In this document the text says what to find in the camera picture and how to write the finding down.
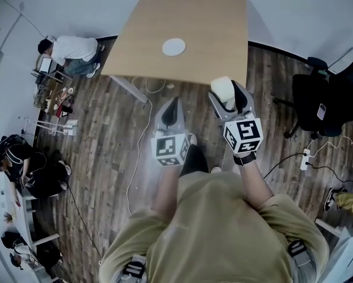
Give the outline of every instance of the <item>round white disc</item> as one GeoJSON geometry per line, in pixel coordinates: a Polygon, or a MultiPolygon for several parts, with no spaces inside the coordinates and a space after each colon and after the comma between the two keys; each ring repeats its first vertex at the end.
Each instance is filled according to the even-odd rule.
{"type": "Polygon", "coordinates": [[[181,54],[186,49],[186,43],[179,38],[169,39],[164,42],[162,51],[165,55],[174,57],[175,55],[181,54]]]}

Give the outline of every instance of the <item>white wall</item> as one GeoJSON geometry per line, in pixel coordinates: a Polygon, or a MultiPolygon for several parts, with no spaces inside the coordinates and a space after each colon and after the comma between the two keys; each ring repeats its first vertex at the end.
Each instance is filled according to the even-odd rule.
{"type": "MultiPolygon", "coordinates": [[[[3,135],[20,134],[23,117],[38,118],[33,106],[35,78],[31,70],[38,56],[36,46],[41,36],[16,11],[0,0],[0,139],[3,135]]],[[[28,129],[34,133],[34,127],[28,129]]],[[[28,135],[31,143],[33,137],[28,135]]],[[[3,221],[7,210],[5,178],[0,178],[0,238],[8,228],[3,221]]],[[[32,282],[32,277],[11,265],[9,253],[0,239],[0,282],[32,282]]]]}
{"type": "MultiPolygon", "coordinates": [[[[10,0],[44,32],[119,34],[138,0],[10,0]]],[[[250,41],[333,62],[353,46],[353,0],[248,0],[250,41]]],[[[353,60],[351,52],[333,69],[353,60]]]]}

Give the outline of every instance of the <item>black wristband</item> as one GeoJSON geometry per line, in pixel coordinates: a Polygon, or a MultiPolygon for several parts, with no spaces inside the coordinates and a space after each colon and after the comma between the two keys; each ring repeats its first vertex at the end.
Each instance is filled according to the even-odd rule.
{"type": "Polygon", "coordinates": [[[243,166],[247,163],[250,163],[251,161],[256,159],[256,154],[255,152],[251,152],[250,155],[247,155],[246,157],[240,158],[240,157],[236,157],[234,155],[234,162],[238,165],[238,166],[243,166]]]}

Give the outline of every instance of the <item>white cube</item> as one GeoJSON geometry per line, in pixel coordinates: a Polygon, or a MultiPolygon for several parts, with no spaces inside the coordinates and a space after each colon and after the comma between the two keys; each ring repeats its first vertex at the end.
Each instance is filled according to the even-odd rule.
{"type": "Polygon", "coordinates": [[[184,164],[188,149],[189,141],[185,133],[151,139],[153,157],[164,167],[184,164]]]}
{"type": "Polygon", "coordinates": [[[234,154],[256,151],[263,141],[260,119],[228,121],[223,136],[234,154]]]}

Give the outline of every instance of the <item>black office chair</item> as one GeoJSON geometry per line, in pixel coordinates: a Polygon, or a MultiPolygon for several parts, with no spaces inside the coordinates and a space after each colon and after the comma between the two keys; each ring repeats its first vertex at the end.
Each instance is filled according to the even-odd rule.
{"type": "Polygon", "coordinates": [[[338,136],[342,133],[342,125],[353,121],[353,63],[338,74],[326,80],[319,71],[327,71],[326,62],[318,58],[308,58],[313,66],[311,75],[296,74],[293,76],[294,103],[274,98],[275,104],[281,103],[296,111],[297,124],[291,132],[283,135],[289,139],[297,129],[311,131],[313,139],[320,136],[338,136]],[[321,120],[318,111],[325,109],[321,120]]]}

